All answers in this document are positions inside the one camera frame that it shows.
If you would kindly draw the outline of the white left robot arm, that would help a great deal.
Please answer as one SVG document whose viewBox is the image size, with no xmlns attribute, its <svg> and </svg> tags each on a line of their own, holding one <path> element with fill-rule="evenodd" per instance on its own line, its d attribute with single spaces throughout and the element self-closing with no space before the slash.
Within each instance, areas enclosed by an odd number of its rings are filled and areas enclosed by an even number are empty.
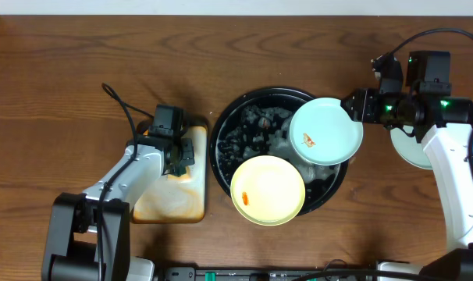
<svg viewBox="0 0 473 281">
<path fill-rule="evenodd" d="M 97 183 L 53 202 L 43 280 L 125 280 L 130 277 L 130 214 L 141 195 L 174 168 L 194 164 L 194 145 L 137 135 Z"/>
</svg>

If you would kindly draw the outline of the orange green scrub sponge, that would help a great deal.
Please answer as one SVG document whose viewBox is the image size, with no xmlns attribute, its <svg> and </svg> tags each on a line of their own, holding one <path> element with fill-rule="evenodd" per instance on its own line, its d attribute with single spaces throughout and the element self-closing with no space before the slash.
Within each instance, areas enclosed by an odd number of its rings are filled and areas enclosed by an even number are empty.
<svg viewBox="0 0 473 281">
<path fill-rule="evenodd" d="M 175 168 L 172 169 L 169 174 L 167 175 L 167 180 L 170 181 L 179 181 L 179 182 L 187 182 L 191 180 L 191 171 L 190 167 L 182 167 L 182 168 Z"/>
</svg>

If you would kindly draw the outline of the light blue plate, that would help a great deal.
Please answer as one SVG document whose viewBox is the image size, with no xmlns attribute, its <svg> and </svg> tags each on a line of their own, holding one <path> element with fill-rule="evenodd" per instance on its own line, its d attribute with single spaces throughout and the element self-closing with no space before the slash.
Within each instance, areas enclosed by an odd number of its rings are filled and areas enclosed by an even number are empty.
<svg viewBox="0 0 473 281">
<path fill-rule="evenodd" d="M 390 138 L 397 153 L 406 162 L 420 168 L 431 170 L 432 166 L 425 155 L 422 145 L 416 141 L 415 137 L 409 137 L 413 132 L 412 126 L 404 126 L 402 130 L 393 129 L 390 131 Z"/>
<path fill-rule="evenodd" d="M 351 120 L 336 98 L 316 98 L 302 105 L 288 131 L 297 155 L 316 165 L 345 162 L 357 152 L 363 135 L 363 125 Z"/>
</svg>

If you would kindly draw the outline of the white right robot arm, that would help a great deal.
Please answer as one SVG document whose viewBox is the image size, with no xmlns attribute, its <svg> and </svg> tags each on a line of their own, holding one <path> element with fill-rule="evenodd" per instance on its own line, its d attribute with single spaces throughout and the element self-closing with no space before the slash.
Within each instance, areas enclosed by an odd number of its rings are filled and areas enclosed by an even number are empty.
<svg viewBox="0 0 473 281">
<path fill-rule="evenodd" d="M 387 130 L 411 127 L 439 191 L 447 254 L 423 266 L 420 276 L 473 280 L 473 101 L 454 98 L 450 53 L 415 51 L 403 71 L 394 55 L 372 60 L 379 87 L 361 88 L 341 101 L 355 122 Z"/>
</svg>

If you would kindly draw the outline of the light blue plate top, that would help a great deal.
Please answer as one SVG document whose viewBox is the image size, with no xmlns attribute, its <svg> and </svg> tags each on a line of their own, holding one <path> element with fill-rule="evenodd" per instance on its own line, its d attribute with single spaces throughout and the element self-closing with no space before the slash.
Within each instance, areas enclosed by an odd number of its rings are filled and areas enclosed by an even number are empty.
<svg viewBox="0 0 473 281">
<path fill-rule="evenodd" d="M 415 137 L 409 137 L 413 132 L 412 126 L 404 126 L 402 130 L 393 129 L 390 131 L 390 138 L 397 153 L 406 162 L 420 168 L 431 170 L 432 166 L 425 155 L 422 145 L 416 141 Z"/>
</svg>

